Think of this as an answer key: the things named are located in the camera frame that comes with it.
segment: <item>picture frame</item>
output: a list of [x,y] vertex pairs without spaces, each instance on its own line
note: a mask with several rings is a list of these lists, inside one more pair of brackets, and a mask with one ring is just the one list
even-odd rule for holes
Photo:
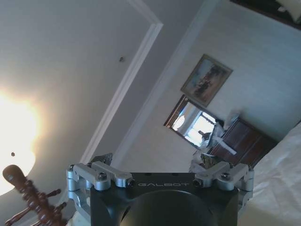
[[232,72],[229,67],[204,54],[181,91],[197,104],[207,107]]

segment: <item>white bedding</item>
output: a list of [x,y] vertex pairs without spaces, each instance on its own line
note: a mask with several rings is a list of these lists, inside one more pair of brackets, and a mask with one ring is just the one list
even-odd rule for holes
[[240,226],[301,226],[301,123],[254,168],[254,194]]

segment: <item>white wall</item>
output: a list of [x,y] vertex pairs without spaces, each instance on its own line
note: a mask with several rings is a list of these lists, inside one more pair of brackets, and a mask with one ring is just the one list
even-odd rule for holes
[[301,115],[301,32],[221,1],[198,40],[130,147],[121,168],[187,171],[195,149],[163,123],[181,97],[180,88],[204,53],[234,71],[208,106],[225,119],[232,109],[280,140]]
[[143,0],[163,23],[113,120],[97,146],[95,155],[115,152],[145,103],[165,65],[185,34],[203,0]]
[[[0,20],[0,96],[30,106],[38,125],[28,178],[40,191],[63,190],[150,23],[124,0],[2,1]],[[17,191],[0,203],[0,222],[26,207]]]

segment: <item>ceiling light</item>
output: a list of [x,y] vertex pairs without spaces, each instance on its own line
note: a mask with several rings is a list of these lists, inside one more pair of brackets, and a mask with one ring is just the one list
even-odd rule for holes
[[[31,150],[37,134],[33,111],[25,104],[16,104],[0,96],[0,172],[8,165],[20,167],[27,176],[35,163]],[[14,187],[0,175],[0,195]]]

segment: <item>wooden knob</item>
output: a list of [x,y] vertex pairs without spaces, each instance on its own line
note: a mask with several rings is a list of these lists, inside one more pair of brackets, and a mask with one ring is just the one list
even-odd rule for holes
[[60,194],[60,193],[61,193],[61,190],[57,189],[57,190],[54,190],[54,191],[50,192],[49,194],[47,194],[47,197],[56,196],[57,194]]
[[16,165],[7,166],[3,172],[3,177],[16,187],[18,191],[24,189],[24,184],[26,182],[26,177],[24,176],[22,170]]
[[22,212],[14,215],[11,219],[5,222],[5,226],[11,226],[13,223],[17,222],[20,220],[22,217],[24,217],[27,213],[31,211],[30,208],[24,209]]

